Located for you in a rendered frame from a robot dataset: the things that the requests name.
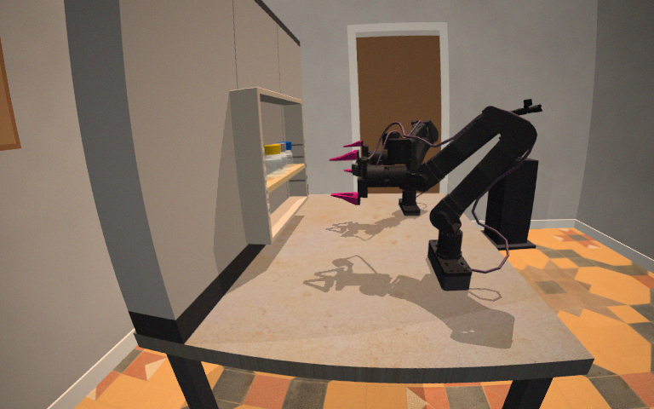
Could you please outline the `light wooden plank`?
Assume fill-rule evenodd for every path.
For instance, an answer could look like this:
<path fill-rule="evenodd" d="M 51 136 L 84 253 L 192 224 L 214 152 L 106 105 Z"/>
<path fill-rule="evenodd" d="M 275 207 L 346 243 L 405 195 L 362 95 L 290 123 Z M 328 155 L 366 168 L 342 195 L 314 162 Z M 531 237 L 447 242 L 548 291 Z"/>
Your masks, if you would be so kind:
<path fill-rule="evenodd" d="M 300 166 L 300 167 L 299 167 Z M 297 169 L 296 169 L 297 168 Z M 304 165 L 297 165 L 296 167 L 293 167 L 293 170 L 288 171 L 287 174 L 284 174 L 280 178 L 274 178 L 274 179 L 269 179 L 267 178 L 267 188 L 268 188 L 268 194 L 272 192 L 274 189 L 288 181 L 292 176 L 296 175 L 298 172 L 301 170 L 305 169 L 305 164 Z"/>

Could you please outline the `white bottle with blue cap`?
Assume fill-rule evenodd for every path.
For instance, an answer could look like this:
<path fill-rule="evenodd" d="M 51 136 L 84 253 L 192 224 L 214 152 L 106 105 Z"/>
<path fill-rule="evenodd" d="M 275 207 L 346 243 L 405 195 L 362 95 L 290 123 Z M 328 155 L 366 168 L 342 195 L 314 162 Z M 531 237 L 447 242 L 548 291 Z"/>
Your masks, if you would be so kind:
<path fill-rule="evenodd" d="M 285 142 L 287 142 L 287 141 L 277 142 L 277 143 L 285 143 Z M 291 148 L 292 148 L 292 146 L 291 146 L 291 141 L 290 141 L 289 143 L 286 143 L 286 152 L 285 152 L 286 155 L 287 155 L 287 158 L 288 158 L 288 171 L 293 170 L 293 156 L 292 156 L 292 152 L 290 151 Z"/>

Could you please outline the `white bottle with grey cap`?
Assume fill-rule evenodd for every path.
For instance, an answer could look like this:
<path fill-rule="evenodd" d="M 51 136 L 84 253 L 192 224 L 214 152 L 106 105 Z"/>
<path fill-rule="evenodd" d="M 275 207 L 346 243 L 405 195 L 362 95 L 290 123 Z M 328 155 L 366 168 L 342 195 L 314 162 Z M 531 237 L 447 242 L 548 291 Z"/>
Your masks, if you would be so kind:
<path fill-rule="evenodd" d="M 280 144 L 281 145 L 281 153 L 279 155 L 282 158 L 284 174 L 287 174 L 288 173 L 288 161 L 287 161 L 287 155 L 285 153 L 286 143 L 274 143 L 274 144 L 270 144 L 270 145 L 275 145 L 275 144 Z"/>

